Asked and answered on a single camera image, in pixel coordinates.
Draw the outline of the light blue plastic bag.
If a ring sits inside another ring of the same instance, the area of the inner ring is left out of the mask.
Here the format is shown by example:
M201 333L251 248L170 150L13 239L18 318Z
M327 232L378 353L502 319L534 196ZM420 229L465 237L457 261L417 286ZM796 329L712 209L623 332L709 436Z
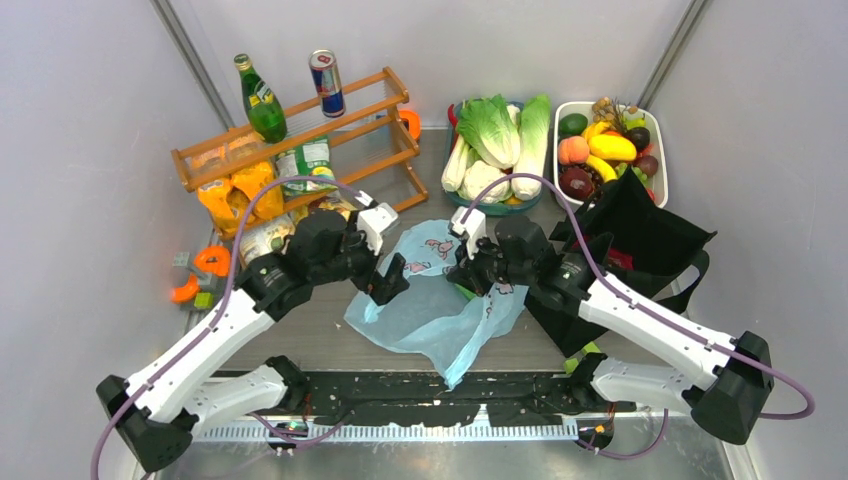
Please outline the light blue plastic bag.
M486 342L508 334L525 309L526 286L496 283L466 295L446 274L456 265L458 239L446 220L426 220L404 231L392 250L406 260L409 288L379 306L357 294L344 320L375 345L394 353L422 354L453 389Z

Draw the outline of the black tote bag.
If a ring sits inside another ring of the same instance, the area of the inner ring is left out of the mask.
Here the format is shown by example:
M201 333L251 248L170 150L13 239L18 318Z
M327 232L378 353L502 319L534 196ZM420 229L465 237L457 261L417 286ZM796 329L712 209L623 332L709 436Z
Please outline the black tote bag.
M680 293L659 304L675 313L686 311L691 296L709 268L705 245L717 232L708 232L692 222L657 207L634 173L605 184L595 206L575 212L584 237L612 235L605 268L637 293L653 298L687 268L698 275ZM559 222L549 237L563 247L577 246L569 218ZM525 305L537 323L565 357L580 351L608 330L579 319L576 314L548 308L528 294Z

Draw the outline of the green lettuce leaf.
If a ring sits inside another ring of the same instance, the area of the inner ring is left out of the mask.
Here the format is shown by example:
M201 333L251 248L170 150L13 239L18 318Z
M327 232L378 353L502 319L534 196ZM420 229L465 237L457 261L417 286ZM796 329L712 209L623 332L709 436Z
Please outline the green lettuce leaf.
M466 102L459 114L457 132L489 165L509 170L520 154L518 127L500 94Z

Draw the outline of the red chili pepper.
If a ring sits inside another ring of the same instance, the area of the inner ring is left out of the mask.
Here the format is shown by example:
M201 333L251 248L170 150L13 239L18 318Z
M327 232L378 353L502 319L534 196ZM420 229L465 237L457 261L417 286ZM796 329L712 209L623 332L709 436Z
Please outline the red chili pepper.
M451 104L448 107L447 115L448 115L450 125L453 128L455 128L457 126L457 123L458 123L458 118L457 118L457 115L456 115L456 105L455 104Z

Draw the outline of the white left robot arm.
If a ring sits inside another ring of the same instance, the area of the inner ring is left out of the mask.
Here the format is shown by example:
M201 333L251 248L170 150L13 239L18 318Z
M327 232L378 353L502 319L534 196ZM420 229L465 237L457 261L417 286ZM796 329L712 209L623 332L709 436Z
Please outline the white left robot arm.
M101 381L98 398L141 467L148 473L168 467L202 433L247 413L302 410L310 384L285 356L216 386L204 384L246 343L308 302L317 286L351 281L379 305L405 291L401 254L378 269L384 236L397 222L385 203L348 217L335 210L307 216L282 250L249 261L221 301L162 356L127 379Z

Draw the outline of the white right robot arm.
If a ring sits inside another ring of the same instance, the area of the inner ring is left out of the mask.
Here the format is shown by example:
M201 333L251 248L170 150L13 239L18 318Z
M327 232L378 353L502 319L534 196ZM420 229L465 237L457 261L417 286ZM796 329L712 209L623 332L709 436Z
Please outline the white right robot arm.
M459 240L450 282L476 294L496 284L525 286L548 308L618 333L664 361L637 365L604 354L579 364L571 397L584 410L627 401L688 414L704 431L745 444L774 388L770 347L746 331L739 337L703 327L637 293L600 266L612 237L604 234L562 252L524 215L498 222L459 208L449 221Z

